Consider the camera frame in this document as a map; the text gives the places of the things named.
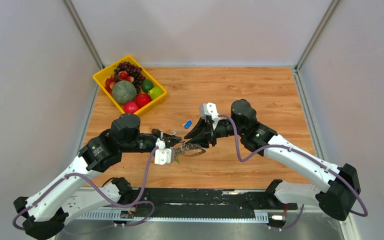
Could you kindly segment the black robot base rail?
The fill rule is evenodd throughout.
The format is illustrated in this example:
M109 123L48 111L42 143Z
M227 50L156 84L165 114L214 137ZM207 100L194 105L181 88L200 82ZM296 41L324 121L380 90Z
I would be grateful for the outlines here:
M130 209L134 217L251 219L256 210L298 209L272 193L250 189L146 188L140 202Z

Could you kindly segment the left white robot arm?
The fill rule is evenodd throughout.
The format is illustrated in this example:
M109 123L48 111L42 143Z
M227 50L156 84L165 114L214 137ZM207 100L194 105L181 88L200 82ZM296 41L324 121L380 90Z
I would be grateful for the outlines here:
M119 163L123 153L148 153L150 159L167 164L174 159L174 147L181 138L158 129L141 133L140 118L131 113L122 114L109 129L93 137L79 150L71 164L51 183L30 197L14 201L16 217L24 217L22 225L13 219L18 230L37 240L47 240L77 217L104 206L130 209L143 204L140 188L134 194L131 185L123 178L115 178L104 187L92 186L92 191L78 194L85 184L111 166Z

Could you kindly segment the yellow plastic fruit tray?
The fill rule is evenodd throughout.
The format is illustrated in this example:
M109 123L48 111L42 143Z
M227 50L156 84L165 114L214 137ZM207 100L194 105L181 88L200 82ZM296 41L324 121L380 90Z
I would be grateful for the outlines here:
M131 55L98 71L93 79L122 114L142 116L168 95Z

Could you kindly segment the aluminium frame post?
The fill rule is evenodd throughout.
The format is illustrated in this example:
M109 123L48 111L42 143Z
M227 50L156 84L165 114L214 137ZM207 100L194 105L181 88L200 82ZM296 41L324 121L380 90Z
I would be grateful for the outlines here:
M83 42L85 43L89 53L91 54L94 62L98 66L99 69L103 69L105 67L102 59L100 58L97 49L95 48L81 18L78 14L76 7L72 0L62 0L62 3L65 5L68 14L70 15L76 29L80 33Z
M320 36L322 35L324 29L326 28L327 24L329 23L330 19L334 15L338 5L341 3L341 0L331 0L325 13L323 14L320 22L318 23L314 33L312 34L307 46L305 47L301 57L299 58L297 64L295 65L295 71L299 72L301 68L304 66L307 58L309 57L310 53L312 52L313 48L317 44Z

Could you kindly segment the dark purple grape bunch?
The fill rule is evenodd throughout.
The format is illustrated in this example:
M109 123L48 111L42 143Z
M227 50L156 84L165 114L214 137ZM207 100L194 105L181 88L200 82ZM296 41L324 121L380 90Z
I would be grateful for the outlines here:
M125 79L120 79L117 77L117 73L120 71L126 71L129 76L134 77L134 82L132 84L135 86L137 93L141 93L141 83L146 77L142 74L142 68L130 63L128 61L123 61L117 65L114 70L113 78L116 82L126 81Z

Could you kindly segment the right aluminium frame post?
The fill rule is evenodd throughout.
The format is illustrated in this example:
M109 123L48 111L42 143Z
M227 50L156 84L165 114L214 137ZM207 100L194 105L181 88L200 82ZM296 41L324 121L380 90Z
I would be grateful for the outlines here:
M341 3L341 0L331 0L325 13L323 14L320 22L318 23L314 33L312 34L307 46L305 47L301 57L299 58L297 64L295 65L295 71L299 72L301 68L304 66L307 58L309 57L310 53L312 52L313 48L317 44L320 36L322 35L324 29L326 28L327 24L329 23L330 19L334 15L338 5Z

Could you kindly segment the red apple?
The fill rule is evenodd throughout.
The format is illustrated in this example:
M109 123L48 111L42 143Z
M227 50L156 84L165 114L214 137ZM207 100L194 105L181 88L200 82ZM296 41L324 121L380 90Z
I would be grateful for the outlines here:
M135 98L135 103L139 108L143 108L152 101L152 98L146 93L140 93Z
M140 107L137 105L135 101L129 101L123 106L123 111L127 114L134 114L136 113Z

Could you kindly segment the silver keyring bunch with keys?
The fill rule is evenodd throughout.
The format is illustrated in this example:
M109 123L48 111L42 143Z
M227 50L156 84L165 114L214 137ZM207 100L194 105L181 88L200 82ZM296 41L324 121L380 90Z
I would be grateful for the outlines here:
M174 161L179 164L179 156L191 158L203 155L204 153L206 153L206 150L199 144L182 142L179 147L174 149Z

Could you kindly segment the silver key with blue tag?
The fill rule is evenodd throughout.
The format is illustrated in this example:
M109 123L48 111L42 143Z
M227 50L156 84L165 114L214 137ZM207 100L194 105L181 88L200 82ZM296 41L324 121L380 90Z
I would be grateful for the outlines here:
M192 125L192 120L189 119L186 123L184 123L182 126L184 127L184 129L189 129Z

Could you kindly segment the green netted melon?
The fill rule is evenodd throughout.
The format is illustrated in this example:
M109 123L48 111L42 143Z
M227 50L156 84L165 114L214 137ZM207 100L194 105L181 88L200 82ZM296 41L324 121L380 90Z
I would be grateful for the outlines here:
M126 80L117 82L112 88L112 97L118 104L126 104L133 101L137 96L135 86Z

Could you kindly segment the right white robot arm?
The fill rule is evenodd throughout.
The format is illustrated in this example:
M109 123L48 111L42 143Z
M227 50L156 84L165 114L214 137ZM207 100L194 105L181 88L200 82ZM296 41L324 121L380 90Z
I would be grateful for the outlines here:
M240 162L260 155L289 167L310 181L304 184L273 180L265 195L270 208L278 209L283 204L314 206L339 221L345 221L349 214L368 216L354 166L348 163L338 166L292 144L259 122L256 110L245 99L231 104L230 115L218 113L212 102L202 104L199 111L199 121L185 135L187 143L208 149L214 147L219 138L233 136Z

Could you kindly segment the dark green lime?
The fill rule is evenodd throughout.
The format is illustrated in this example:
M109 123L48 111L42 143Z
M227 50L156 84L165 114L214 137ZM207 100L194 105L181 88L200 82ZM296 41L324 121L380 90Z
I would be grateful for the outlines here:
M154 84L150 79L145 79L141 82L141 89L144 93L149 93L152 88L154 88Z

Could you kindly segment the red-yellow peach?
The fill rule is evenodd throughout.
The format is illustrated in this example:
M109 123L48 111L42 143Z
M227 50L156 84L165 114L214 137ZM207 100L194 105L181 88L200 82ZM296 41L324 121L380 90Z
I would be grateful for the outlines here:
M126 81L129 81L130 83L133 83L135 81L135 78L133 76L130 76L128 75L126 78L125 78Z

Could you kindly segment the left aluminium frame post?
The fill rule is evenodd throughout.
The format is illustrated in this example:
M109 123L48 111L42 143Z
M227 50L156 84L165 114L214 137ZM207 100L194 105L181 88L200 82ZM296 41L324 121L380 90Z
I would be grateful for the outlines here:
M70 15L76 29L80 33L83 42L85 43L89 53L91 54L94 62L98 66L99 69L103 69L105 67L102 59L100 58L97 49L95 48L81 18L78 14L76 7L72 0L62 0L62 3L65 5L68 14Z

